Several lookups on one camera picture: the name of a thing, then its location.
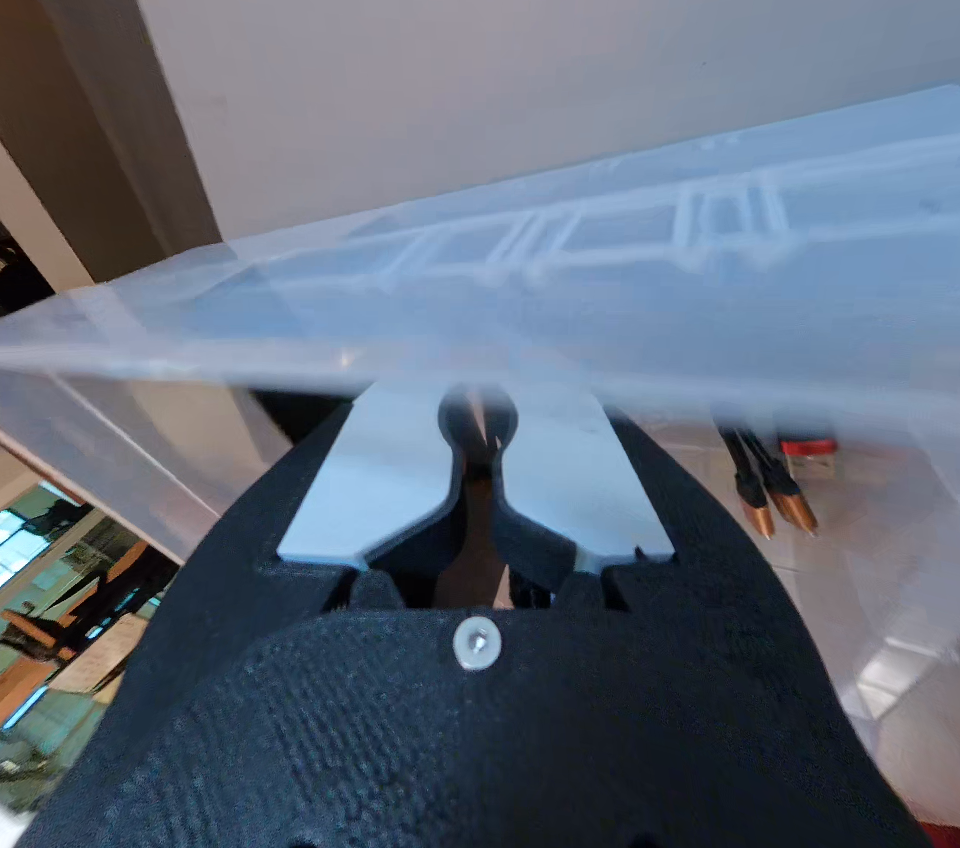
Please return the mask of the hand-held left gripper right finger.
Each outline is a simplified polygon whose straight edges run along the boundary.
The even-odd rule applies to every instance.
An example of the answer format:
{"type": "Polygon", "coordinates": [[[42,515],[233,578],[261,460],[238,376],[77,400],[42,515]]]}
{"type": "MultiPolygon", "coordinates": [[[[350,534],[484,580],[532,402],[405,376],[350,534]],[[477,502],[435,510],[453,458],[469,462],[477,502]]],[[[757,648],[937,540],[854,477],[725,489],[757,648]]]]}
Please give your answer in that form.
{"type": "Polygon", "coordinates": [[[601,574],[675,547],[601,401],[569,386],[508,386],[498,542],[523,574],[601,574]]]}

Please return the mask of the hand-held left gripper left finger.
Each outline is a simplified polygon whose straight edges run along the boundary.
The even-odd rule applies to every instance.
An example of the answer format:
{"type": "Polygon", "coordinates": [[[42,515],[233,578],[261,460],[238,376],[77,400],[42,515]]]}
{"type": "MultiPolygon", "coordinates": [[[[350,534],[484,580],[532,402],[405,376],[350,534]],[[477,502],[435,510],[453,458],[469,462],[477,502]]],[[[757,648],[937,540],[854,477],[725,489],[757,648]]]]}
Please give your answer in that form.
{"type": "Polygon", "coordinates": [[[444,383],[374,383],[354,399],[277,547],[285,563],[359,570],[455,500],[444,383]]]}

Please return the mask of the clear plastic box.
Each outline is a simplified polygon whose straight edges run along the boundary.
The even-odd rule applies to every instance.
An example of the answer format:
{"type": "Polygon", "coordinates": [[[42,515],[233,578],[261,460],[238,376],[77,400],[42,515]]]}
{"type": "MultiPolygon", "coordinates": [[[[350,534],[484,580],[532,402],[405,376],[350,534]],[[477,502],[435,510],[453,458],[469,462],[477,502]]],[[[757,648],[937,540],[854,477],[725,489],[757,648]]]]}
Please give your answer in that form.
{"type": "Polygon", "coordinates": [[[243,389],[592,391],[725,503],[713,418],[834,434],[764,546],[844,708],[958,824],[958,86],[180,254],[2,320],[2,444],[184,561],[281,437],[243,389]]]}

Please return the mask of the black foam pad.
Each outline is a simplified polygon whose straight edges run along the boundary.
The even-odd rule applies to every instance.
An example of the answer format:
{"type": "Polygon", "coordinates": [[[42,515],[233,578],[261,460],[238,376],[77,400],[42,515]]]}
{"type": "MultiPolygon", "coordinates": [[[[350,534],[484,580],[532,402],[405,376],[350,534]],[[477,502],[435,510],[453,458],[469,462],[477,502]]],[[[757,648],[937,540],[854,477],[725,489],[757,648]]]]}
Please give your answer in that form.
{"type": "Polygon", "coordinates": [[[292,446],[301,443],[313,430],[343,405],[354,398],[338,395],[315,395],[251,388],[251,397],[292,446]]]}

